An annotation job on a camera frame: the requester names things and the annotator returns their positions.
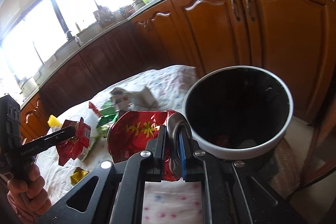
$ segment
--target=trash can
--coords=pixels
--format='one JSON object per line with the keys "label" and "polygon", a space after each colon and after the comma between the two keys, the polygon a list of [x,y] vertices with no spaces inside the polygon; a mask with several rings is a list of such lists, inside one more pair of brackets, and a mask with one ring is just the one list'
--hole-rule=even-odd
{"label": "trash can", "polygon": [[234,66],[199,79],[185,96],[182,112],[203,150],[244,160],[279,143],[293,114],[293,99],[275,74]]}

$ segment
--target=red wrapper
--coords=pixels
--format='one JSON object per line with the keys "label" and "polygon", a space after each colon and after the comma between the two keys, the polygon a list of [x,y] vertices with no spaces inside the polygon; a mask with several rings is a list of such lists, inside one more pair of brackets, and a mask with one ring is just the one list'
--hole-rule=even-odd
{"label": "red wrapper", "polygon": [[[157,138],[160,125],[166,124],[167,118],[174,113],[167,111],[129,111],[113,126],[108,134],[108,150],[113,162],[128,160],[130,156],[146,148],[147,142]],[[169,148],[165,148],[164,180],[176,181],[179,177],[169,170]]]}
{"label": "red wrapper", "polygon": [[64,166],[68,160],[75,160],[82,153],[83,148],[88,148],[90,144],[91,127],[84,123],[81,117],[79,122],[65,120],[62,128],[73,126],[76,128],[76,135],[68,140],[60,142],[56,145],[59,155],[58,164]]}

